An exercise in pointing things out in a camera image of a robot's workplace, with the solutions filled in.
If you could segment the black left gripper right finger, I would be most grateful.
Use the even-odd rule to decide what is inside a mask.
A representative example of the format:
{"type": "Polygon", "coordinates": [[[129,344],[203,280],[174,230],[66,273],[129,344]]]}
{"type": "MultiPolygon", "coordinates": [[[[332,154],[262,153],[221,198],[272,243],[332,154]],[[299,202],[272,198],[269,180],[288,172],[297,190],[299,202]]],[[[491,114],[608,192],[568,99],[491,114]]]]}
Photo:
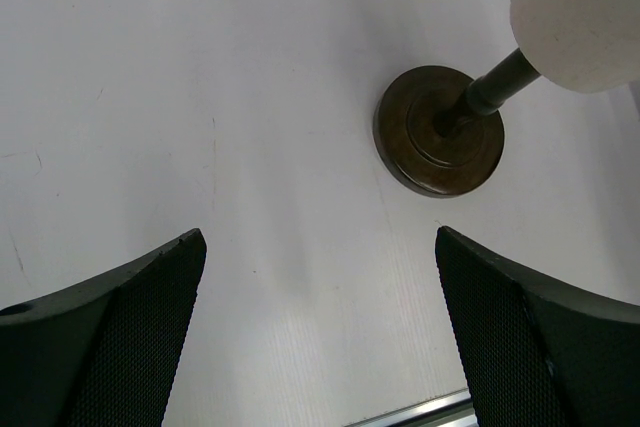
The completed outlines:
{"type": "Polygon", "coordinates": [[[639,308],[441,227],[436,265],[481,426],[636,426],[639,308]]]}

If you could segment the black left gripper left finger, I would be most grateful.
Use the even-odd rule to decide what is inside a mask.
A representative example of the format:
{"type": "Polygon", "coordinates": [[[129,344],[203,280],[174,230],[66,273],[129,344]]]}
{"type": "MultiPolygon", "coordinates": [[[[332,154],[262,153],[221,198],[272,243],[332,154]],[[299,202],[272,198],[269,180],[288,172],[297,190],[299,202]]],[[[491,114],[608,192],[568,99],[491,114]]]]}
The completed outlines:
{"type": "Polygon", "coordinates": [[[122,266],[2,309],[2,425],[161,425],[206,252],[192,229],[122,266]]]}

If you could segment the brown wooden round stand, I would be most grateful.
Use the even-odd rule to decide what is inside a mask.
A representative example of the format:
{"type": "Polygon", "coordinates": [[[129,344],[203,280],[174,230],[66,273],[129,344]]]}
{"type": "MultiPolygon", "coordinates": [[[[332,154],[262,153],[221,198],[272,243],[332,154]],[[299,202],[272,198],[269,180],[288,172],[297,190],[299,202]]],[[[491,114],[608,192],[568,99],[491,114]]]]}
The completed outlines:
{"type": "Polygon", "coordinates": [[[445,66],[410,69],[388,86],[375,110],[379,157],[418,194],[465,195],[490,178],[502,157],[499,109],[539,78],[519,49],[475,79],[445,66]]]}

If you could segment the cream mannequin head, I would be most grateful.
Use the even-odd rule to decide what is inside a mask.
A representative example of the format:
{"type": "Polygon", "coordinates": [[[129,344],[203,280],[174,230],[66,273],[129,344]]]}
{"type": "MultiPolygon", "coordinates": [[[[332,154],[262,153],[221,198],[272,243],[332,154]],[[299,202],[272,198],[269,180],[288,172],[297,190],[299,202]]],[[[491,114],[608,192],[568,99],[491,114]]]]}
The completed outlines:
{"type": "Polygon", "coordinates": [[[578,93],[639,78],[639,0],[511,0],[515,41],[542,77],[578,93]]]}

